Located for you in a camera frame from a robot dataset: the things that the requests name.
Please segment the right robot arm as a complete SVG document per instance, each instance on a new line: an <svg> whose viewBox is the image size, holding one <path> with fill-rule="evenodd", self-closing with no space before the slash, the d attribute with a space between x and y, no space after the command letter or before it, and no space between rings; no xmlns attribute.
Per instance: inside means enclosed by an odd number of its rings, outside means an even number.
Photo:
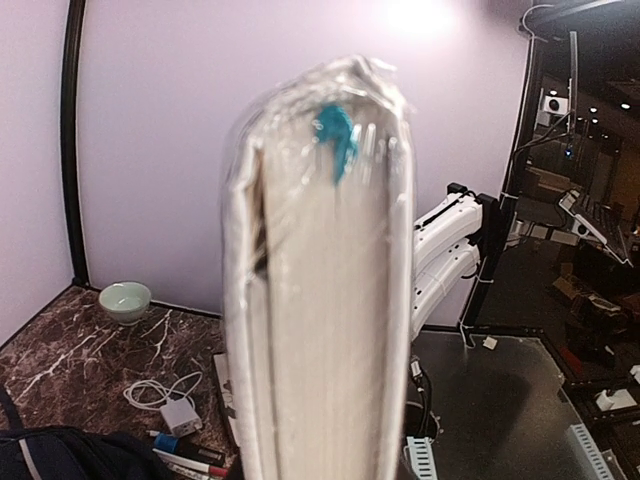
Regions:
<svg viewBox="0 0 640 480"><path fill-rule="evenodd" d="M451 183L444 200L414 222L413 337L459 280L479 272L499 217L496 198Z"/></svg>

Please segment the navy blue student backpack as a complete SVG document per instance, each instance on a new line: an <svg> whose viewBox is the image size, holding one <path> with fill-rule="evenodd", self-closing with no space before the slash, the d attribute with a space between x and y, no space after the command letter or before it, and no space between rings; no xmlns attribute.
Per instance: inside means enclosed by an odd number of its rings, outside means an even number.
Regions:
<svg viewBox="0 0 640 480"><path fill-rule="evenodd" d="M1 411L3 479L171 479L169 468L152 448L123 433L108 435L71 426L27 428L6 389Z"/></svg>

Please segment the pale green thin book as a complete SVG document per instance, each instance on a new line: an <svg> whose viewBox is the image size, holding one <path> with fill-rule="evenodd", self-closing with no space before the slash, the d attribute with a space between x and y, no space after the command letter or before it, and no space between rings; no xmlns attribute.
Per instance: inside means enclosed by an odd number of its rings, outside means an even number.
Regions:
<svg viewBox="0 0 640 480"><path fill-rule="evenodd" d="M392 479L411 338L415 155L383 63L260 98L222 190L223 319L248 479Z"/></svg>

